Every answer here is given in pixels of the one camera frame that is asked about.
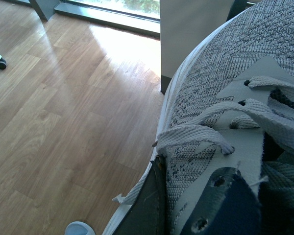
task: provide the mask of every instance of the window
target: window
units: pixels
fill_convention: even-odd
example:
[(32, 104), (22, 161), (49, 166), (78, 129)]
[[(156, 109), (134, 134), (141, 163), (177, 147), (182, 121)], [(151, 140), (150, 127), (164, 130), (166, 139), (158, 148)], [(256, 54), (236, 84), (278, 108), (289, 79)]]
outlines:
[(71, 3), (80, 3), (112, 11), (139, 15), (146, 18), (160, 19), (159, 0), (68, 0)]

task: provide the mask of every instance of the chair caster wheel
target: chair caster wheel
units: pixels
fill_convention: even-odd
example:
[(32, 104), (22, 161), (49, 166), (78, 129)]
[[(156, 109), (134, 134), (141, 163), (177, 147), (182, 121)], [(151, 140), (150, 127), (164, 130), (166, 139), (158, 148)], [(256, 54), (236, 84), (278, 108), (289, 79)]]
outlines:
[(6, 68), (6, 61), (1, 58), (0, 59), (0, 70), (4, 70)]

